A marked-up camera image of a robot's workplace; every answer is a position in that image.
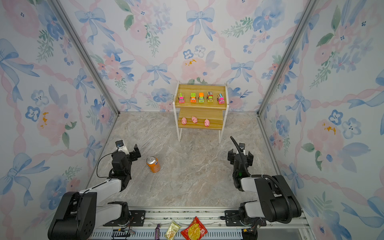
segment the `yellow potato chip picture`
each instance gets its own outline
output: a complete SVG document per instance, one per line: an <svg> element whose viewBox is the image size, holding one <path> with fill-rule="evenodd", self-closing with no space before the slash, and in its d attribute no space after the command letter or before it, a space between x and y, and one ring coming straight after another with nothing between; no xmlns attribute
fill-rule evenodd
<svg viewBox="0 0 384 240"><path fill-rule="evenodd" d="M200 237L200 228L199 224L194 224L188 229L188 237L190 240L198 240Z"/></svg>

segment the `pink pig toy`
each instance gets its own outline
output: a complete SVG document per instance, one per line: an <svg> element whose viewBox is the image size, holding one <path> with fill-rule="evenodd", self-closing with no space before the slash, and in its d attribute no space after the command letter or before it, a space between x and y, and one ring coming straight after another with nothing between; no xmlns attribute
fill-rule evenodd
<svg viewBox="0 0 384 240"><path fill-rule="evenodd" d="M197 118L194 117L194 116L192 116L192 122L193 122L193 123L197 123Z"/></svg>

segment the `soda can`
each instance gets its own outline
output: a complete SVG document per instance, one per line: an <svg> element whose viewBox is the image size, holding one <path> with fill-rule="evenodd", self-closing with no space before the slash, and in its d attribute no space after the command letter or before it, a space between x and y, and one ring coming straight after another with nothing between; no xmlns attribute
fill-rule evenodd
<svg viewBox="0 0 384 240"><path fill-rule="evenodd" d="M152 172L160 171L160 163L158 159L154 156L149 156L147 158L147 166L150 168Z"/></svg>

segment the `toy truck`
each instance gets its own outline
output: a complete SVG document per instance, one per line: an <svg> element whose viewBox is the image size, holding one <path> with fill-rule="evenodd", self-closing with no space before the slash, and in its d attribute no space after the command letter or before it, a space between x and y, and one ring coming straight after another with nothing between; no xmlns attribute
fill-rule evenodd
<svg viewBox="0 0 384 240"><path fill-rule="evenodd" d="M196 93L191 93L191 103L196 102Z"/></svg>
<svg viewBox="0 0 384 240"><path fill-rule="evenodd" d="M221 93L219 93L217 95L217 101L218 101L219 104L223 104L224 103L224 97L223 97L223 95Z"/></svg>
<svg viewBox="0 0 384 240"><path fill-rule="evenodd" d="M179 93L179 103L185 103L184 95Z"/></svg>
<svg viewBox="0 0 384 240"><path fill-rule="evenodd" d="M214 95L212 94L212 92L208 92L207 101L209 103L214 101Z"/></svg>
<svg viewBox="0 0 384 240"><path fill-rule="evenodd" d="M204 102L204 93L199 93L199 103Z"/></svg>

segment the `floral wallpaper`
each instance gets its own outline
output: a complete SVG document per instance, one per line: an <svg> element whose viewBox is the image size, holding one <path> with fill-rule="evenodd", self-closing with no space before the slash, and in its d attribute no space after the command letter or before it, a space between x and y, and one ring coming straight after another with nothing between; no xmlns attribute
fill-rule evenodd
<svg viewBox="0 0 384 240"><path fill-rule="evenodd" d="M384 239L383 10L320 0L262 116L317 240Z"/></svg>
<svg viewBox="0 0 384 240"><path fill-rule="evenodd" d="M230 110L256 111L307 1L61 3L121 111L171 111L177 81L227 82Z"/></svg>
<svg viewBox="0 0 384 240"><path fill-rule="evenodd" d="M1 0L0 21L0 238L47 239L116 115L46 1Z"/></svg>

